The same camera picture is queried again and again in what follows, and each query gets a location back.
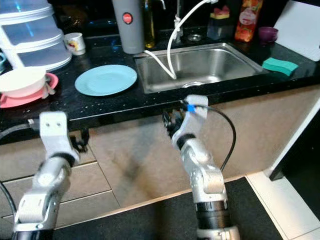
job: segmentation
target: green sponge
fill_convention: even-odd
[[[263,62],[262,67],[270,71],[280,72],[290,76],[298,65],[290,61],[282,61],[270,57]]]

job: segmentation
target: red button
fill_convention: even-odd
[[[126,23],[126,24],[131,24],[132,23],[132,15],[128,12],[126,12],[125,14],[123,14],[123,21]]]

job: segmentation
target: white bowl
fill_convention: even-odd
[[[38,66],[17,68],[0,76],[0,92],[22,98],[39,91],[46,82],[46,69]]]

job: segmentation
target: sink basin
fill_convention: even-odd
[[[167,66],[167,50],[153,51]],[[267,73],[260,65],[227,43],[171,50],[177,79],[172,79],[149,55],[134,56],[145,93],[188,88]]]

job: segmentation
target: speckled countertop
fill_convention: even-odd
[[[168,35],[163,34],[162,37],[164,39],[154,50],[166,48],[165,38]],[[206,38],[197,45],[215,42]],[[119,36],[90,38],[87,39],[89,47],[86,54],[75,56],[67,66],[52,72],[59,77],[56,94],[24,106],[1,109],[0,130],[25,123],[27,119],[38,118],[43,111],[66,112],[70,119],[69,128],[73,131],[157,115],[163,109],[176,107],[179,101],[189,94],[206,95],[209,103],[215,104],[320,84],[320,63],[313,62],[285,47],[278,44],[261,46],[257,41],[242,43],[231,40],[227,43],[259,65],[267,58],[273,57],[296,63],[299,68],[290,77],[282,73],[270,72],[242,79],[148,94],[144,93],[142,83],[138,79],[129,89],[114,95],[86,96],[78,92],[74,86],[77,77],[85,71],[108,64],[127,65],[137,70],[133,56],[122,51]],[[193,45],[195,44],[185,42],[174,45],[173,48]],[[29,135],[32,136],[29,131],[19,133],[2,143],[27,139]]]

